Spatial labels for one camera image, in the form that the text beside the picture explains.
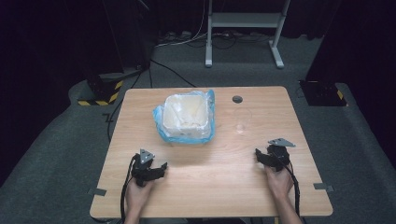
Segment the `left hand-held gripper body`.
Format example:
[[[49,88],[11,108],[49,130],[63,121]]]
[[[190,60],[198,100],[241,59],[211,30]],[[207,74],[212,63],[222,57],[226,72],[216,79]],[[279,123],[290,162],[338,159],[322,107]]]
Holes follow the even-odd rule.
[[[145,149],[133,156],[131,175],[138,187],[144,187],[146,182],[156,179],[156,173],[150,168],[154,155]]]

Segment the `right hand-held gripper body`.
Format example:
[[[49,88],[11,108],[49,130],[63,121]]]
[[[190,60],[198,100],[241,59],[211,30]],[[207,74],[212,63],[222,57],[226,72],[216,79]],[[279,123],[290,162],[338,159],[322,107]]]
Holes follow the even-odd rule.
[[[274,161],[272,167],[276,172],[290,164],[290,154],[287,147],[296,147],[296,145],[284,138],[277,138],[268,142],[267,153]]]

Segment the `person's left hand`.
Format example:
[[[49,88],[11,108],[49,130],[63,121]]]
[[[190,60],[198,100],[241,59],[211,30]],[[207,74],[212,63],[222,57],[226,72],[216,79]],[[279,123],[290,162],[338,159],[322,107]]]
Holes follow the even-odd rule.
[[[134,178],[128,183],[126,192],[127,217],[140,216],[153,186],[154,181],[149,181],[145,183],[144,187],[139,187]]]

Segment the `person's right hand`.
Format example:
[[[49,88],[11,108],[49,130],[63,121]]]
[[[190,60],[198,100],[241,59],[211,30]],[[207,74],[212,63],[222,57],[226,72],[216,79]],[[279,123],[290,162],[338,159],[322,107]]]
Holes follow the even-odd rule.
[[[290,173],[286,168],[281,171],[274,171],[269,166],[264,167],[267,176],[269,190],[276,204],[290,203],[290,190],[293,187],[293,181]]]

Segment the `clear glass cup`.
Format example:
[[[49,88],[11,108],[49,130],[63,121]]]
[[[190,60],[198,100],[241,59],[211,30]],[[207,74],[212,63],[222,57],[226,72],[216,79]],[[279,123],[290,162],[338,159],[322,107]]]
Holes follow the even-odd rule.
[[[247,130],[250,120],[252,118],[251,111],[247,108],[236,108],[233,112],[233,117],[235,120],[234,127],[236,132],[244,133]]]

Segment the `blue plastic bin bag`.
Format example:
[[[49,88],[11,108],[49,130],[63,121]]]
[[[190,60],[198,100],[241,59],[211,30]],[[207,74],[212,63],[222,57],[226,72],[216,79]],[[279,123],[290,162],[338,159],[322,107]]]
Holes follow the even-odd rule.
[[[214,134],[215,134],[215,93],[213,90],[209,91],[190,91],[190,92],[182,92],[177,94],[201,94],[203,95],[208,101],[208,109],[209,109],[209,122],[210,122],[210,135],[203,139],[193,139],[187,137],[169,137],[164,132],[164,128],[162,125],[163,119],[163,105],[158,105],[153,111],[152,115],[156,124],[157,132],[163,141],[168,143],[177,143],[177,144],[191,144],[191,145],[198,145],[198,144],[205,144],[209,142]]]

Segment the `white square bin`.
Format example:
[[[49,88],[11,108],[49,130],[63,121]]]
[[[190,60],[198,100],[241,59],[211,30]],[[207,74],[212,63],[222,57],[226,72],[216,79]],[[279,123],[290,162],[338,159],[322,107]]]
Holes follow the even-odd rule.
[[[169,137],[208,137],[210,122],[207,99],[194,92],[167,97],[163,105],[162,125]]]

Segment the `black yellow-striped stand base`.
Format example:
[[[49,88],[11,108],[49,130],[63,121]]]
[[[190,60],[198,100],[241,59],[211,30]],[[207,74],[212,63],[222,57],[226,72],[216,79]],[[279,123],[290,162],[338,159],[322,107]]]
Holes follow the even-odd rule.
[[[344,94],[333,83],[300,80],[299,84],[311,106],[347,106]]]
[[[99,75],[93,75],[87,78],[87,84],[92,97],[90,99],[78,99],[79,105],[113,105],[118,98],[123,81],[103,81]]]

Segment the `grey power strip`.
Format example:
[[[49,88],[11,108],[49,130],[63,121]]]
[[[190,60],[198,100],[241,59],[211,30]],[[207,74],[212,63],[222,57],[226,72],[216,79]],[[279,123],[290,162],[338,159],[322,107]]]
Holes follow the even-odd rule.
[[[178,34],[176,32],[167,32],[164,35],[159,37],[160,44],[176,44],[188,41],[192,38],[191,32],[183,31],[182,33]]]

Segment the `white metal stand frame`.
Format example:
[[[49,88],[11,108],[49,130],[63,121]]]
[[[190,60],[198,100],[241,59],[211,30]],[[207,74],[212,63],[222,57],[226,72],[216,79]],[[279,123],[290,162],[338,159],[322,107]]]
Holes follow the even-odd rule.
[[[285,65],[277,45],[287,18],[290,1],[285,0],[283,9],[279,13],[233,13],[214,12],[212,10],[213,0],[208,0],[205,66],[210,68],[213,65],[213,28],[274,28],[276,30],[275,36],[268,41],[268,45],[275,60],[276,67],[283,69]]]

